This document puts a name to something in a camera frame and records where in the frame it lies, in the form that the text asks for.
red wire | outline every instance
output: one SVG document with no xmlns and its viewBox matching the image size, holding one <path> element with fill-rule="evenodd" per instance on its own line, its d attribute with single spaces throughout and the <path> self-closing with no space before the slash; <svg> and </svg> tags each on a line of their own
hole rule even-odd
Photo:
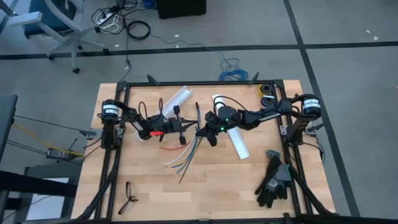
<svg viewBox="0 0 398 224">
<path fill-rule="evenodd" d="M 181 147 L 178 147 L 178 148 L 175 148 L 175 149 L 169 149 L 169 148 L 164 148 L 164 147 L 160 147 L 160 146 L 159 146 L 159 148 L 165 149 L 165 150 L 177 150 L 177 149 L 182 149 L 183 147 L 187 146 L 188 144 L 185 144 L 185 145 L 183 145 L 183 146 L 181 146 Z"/>
</svg>

chair wheel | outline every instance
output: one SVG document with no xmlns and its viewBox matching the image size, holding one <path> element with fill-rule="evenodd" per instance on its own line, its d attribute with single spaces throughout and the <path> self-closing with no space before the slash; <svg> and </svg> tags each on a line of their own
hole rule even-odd
<svg viewBox="0 0 398 224">
<path fill-rule="evenodd" d="M 111 55 L 108 49 L 102 49 L 102 52 L 104 52 L 104 55 Z"/>
</svg>

floor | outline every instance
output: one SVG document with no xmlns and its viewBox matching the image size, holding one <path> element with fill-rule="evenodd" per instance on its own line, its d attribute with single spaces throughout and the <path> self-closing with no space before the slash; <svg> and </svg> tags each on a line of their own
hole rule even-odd
<svg viewBox="0 0 398 224">
<path fill-rule="evenodd" d="M 15 11 L 27 12 L 27 1 L 19 1 Z M 327 110 L 323 113 L 326 128 L 319 135 L 326 151 L 324 166 L 336 211 L 342 215 L 398 218 L 398 106 L 394 103 L 398 93 L 398 2 L 207 3 L 203 16 L 160 20 L 156 11 L 147 10 L 137 11 L 130 18 L 146 21 L 154 35 L 168 41 L 183 39 L 222 49 L 226 57 L 240 59 L 239 66 L 250 78 L 258 71 L 260 79 L 298 79 L 304 92 L 322 96 Z M 108 0 L 86 0 L 82 25 L 88 26 L 92 13 L 107 5 Z M 138 27 L 134 32 L 139 35 L 145 31 Z M 81 73 L 77 75 L 71 71 L 70 58 L 44 58 L 43 53 L 55 44 L 52 38 L 28 40 L 21 27 L 5 26 L 0 34 L 0 94 L 19 96 L 16 114 L 76 128 L 90 126 L 100 83 L 117 82 L 124 75 L 126 34 L 93 32 L 88 39 L 106 44 L 117 55 L 95 56 L 100 55 L 94 53 L 100 49 L 83 46 L 90 53 L 78 58 Z M 189 47 L 183 43 L 169 45 L 153 37 L 130 39 L 133 71 L 126 81 L 145 82 L 146 74 L 160 81 L 217 80 L 221 54 L 187 52 L 185 48 Z M 15 60 L 20 55 L 38 59 Z M 16 123 L 58 147 L 69 147 L 78 138 L 73 148 L 83 152 L 85 141 L 76 131 L 19 118 Z M 45 150 L 18 129 L 11 130 L 9 139 Z M 54 162 L 8 145 L 0 169 L 21 174 L 27 166 Z"/>
</svg>

office chair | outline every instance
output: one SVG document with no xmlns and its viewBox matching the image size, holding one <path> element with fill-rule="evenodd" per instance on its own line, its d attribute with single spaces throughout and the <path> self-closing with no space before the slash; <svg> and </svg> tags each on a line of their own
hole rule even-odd
<svg viewBox="0 0 398 224">
<path fill-rule="evenodd" d="M 53 53 L 62 48 L 71 47 L 72 68 L 79 73 L 76 67 L 76 48 L 82 49 L 82 44 L 102 47 L 105 55 L 109 50 L 105 45 L 83 40 L 82 38 L 92 31 L 96 24 L 87 28 L 79 26 L 83 16 L 82 0 L 32 0 L 28 14 L 10 18 L 10 26 L 24 26 L 25 36 L 48 34 L 59 42 L 57 46 L 46 52 L 46 56 L 53 60 Z"/>
</svg>

black box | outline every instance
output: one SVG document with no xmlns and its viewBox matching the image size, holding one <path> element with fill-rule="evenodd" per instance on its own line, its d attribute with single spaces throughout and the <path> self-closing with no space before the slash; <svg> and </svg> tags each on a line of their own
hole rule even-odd
<svg viewBox="0 0 398 224">
<path fill-rule="evenodd" d="M 156 6 L 161 19 L 206 13 L 206 0 L 156 0 Z"/>
</svg>

